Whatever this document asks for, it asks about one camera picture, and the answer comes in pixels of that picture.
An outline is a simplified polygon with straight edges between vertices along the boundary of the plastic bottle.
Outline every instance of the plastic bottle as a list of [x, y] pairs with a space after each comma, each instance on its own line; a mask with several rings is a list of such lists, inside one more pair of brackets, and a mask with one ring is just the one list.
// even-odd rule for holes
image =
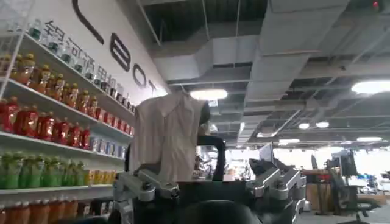
[[46, 94], [46, 87], [48, 85], [48, 81], [51, 77], [51, 73], [49, 70], [48, 65], [43, 65], [41, 72], [39, 72], [37, 77], [37, 85], [35, 87], [35, 90], [37, 90], [39, 93]]
[[30, 205], [30, 222], [29, 224], [48, 224], [50, 207], [49, 200], [35, 200]]
[[0, 131], [13, 132], [13, 126], [18, 112], [19, 105], [17, 97], [11, 97], [7, 103], [3, 101], [2, 111], [0, 111]]
[[7, 214], [5, 213], [4, 205], [0, 205], [0, 224], [5, 224]]
[[63, 79], [63, 74], [59, 74], [57, 76], [57, 79], [55, 80], [55, 83], [54, 83], [54, 90], [53, 90], [52, 97], [55, 100], [61, 101], [64, 86], [65, 86], [65, 81]]
[[34, 67], [34, 54], [26, 54], [21, 62], [21, 70], [15, 77], [15, 80], [22, 83], [23, 85], [26, 85], [30, 80], [30, 76], [34, 71]]
[[42, 30], [42, 22], [39, 19], [35, 19], [34, 24], [29, 29], [29, 35], [37, 41], [40, 41]]

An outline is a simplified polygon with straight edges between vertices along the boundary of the bottle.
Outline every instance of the bottle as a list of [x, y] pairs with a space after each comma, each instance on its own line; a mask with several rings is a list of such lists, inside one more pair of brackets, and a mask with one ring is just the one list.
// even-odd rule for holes
[[65, 81], [63, 79], [63, 74], [57, 76], [57, 80], [54, 83], [53, 98], [61, 102], [62, 92], [65, 86]]
[[29, 224], [48, 224], [49, 200], [35, 200], [30, 205], [30, 221]]
[[61, 50], [60, 48], [60, 36], [57, 32], [54, 32], [51, 39], [49, 40], [48, 49], [53, 52], [53, 54], [58, 55]]
[[36, 156], [31, 161], [30, 175], [27, 178], [27, 188], [38, 188], [41, 186], [44, 159], [42, 155]]
[[88, 111], [87, 114], [93, 118], [96, 116], [96, 110], [98, 105], [98, 98], [96, 96], [91, 97], [89, 103], [88, 103]]
[[41, 38], [42, 22], [39, 19], [35, 19], [33, 26], [29, 29], [29, 35], [36, 41], [40, 41]]
[[87, 114], [88, 101], [90, 100], [90, 95], [88, 94], [88, 91], [84, 90], [83, 93], [80, 94], [77, 99], [78, 99], [77, 109], [81, 113]]
[[13, 126], [18, 112], [19, 106], [17, 97], [11, 97], [7, 103], [3, 101], [2, 113], [0, 113], [0, 131], [13, 132]]
[[38, 119], [37, 137], [45, 141], [51, 141], [54, 129], [53, 112], [50, 111], [48, 115], [42, 113]]
[[30, 80], [30, 76], [34, 71], [34, 67], [34, 54], [26, 54], [22, 60], [21, 70], [18, 72], [15, 80], [22, 83], [23, 85], [26, 85]]
[[13, 64], [13, 68], [11, 70], [11, 74], [10, 74], [10, 78], [11, 79], [15, 79], [16, 80], [16, 78], [18, 76], [18, 73], [21, 70], [22, 60], [23, 60], [22, 55], [18, 54], [16, 56], [16, 58], [15, 58], [15, 62]]
[[49, 203], [49, 207], [50, 210], [48, 223], [55, 223], [56, 221], [63, 218], [63, 212], [65, 208], [63, 199], [53, 198], [52, 201]]
[[20, 135], [35, 138], [37, 136], [37, 133], [35, 132], [35, 130], [37, 129], [37, 120], [37, 106], [33, 105], [31, 109], [26, 111], [24, 115]]
[[80, 134], [79, 148], [81, 148], [81, 149], [88, 149], [90, 147], [90, 138], [91, 138], [91, 131], [90, 131], [90, 127], [88, 126]]
[[68, 143], [68, 133], [69, 133], [68, 118], [64, 117], [63, 121], [57, 118], [57, 122], [54, 124], [52, 141], [65, 145], [66, 143]]
[[22, 135], [22, 129], [24, 124], [24, 118], [26, 117], [26, 113], [29, 111], [29, 107], [24, 106], [22, 110], [18, 112], [16, 115], [15, 122], [13, 124], [13, 132], [17, 135]]
[[4, 57], [0, 59], [0, 76], [7, 75], [7, 69], [10, 66], [11, 55], [6, 54]]
[[51, 74], [50, 78], [46, 84], [46, 91], [45, 94], [49, 97], [53, 96], [54, 93], [54, 86], [55, 86], [55, 75]]
[[48, 81], [51, 77], [51, 73], [48, 65], [43, 65], [41, 71], [38, 74], [38, 82], [35, 90], [39, 93], [46, 94], [46, 87], [48, 85]]
[[7, 214], [5, 213], [4, 205], [0, 205], [0, 224], [5, 224]]
[[81, 129], [79, 123], [76, 122], [76, 124], [69, 129], [68, 146], [72, 146], [72, 147], [79, 146], [80, 133], [81, 133]]
[[77, 84], [76, 83], [73, 83], [72, 87], [71, 87], [71, 91], [70, 91], [70, 94], [69, 94], [69, 97], [68, 97], [68, 100], [66, 102], [66, 104], [68, 106], [70, 106], [71, 108], [75, 108], [76, 107], [76, 100], [77, 100], [77, 95], [79, 94], [79, 89], [77, 89]]

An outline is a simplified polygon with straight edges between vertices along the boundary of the bottle cap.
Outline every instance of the bottle cap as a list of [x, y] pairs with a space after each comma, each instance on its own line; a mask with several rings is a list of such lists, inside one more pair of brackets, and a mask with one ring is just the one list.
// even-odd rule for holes
[[27, 59], [34, 59], [34, 54], [26, 54]]

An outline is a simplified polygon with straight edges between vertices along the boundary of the ceiling light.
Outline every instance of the ceiling light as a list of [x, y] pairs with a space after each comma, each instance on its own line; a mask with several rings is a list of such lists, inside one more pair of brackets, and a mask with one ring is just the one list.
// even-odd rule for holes
[[308, 129], [310, 127], [310, 124], [309, 123], [302, 123], [302, 124], [299, 124], [299, 129]]
[[359, 137], [357, 139], [358, 142], [378, 142], [382, 141], [381, 137]]
[[203, 89], [190, 92], [192, 98], [197, 100], [219, 100], [227, 97], [227, 91], [224, 89]]
[[363, 81], [352, 86], [356, 93], [375, 94], [390, 91], [390, 80]]
[[287, 145], [290, 143], [298, 143], [299, 139], [279, 139], [279, 145]]
[[327, 128], [327, 127], [329, 127], [329, 122], [326, 122], [326, 121], [318, 122], [318, 123], [316, 123], [316, 126], [319, 128]]

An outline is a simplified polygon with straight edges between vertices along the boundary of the exposed ceiling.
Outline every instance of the exposed ceiling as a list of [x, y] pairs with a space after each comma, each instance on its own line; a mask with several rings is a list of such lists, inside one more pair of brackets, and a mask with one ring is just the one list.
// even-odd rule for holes
[[[151, 54], [171, 89], [228, 91], [211, 109], [216, 135], [228, 143], [390, 139], [390, 95], [350, 90], [390, 76], [390, 15], [374, 1], [141, 2], [157, 37]], [[318, 121], [330, 126], [298, 128]]]

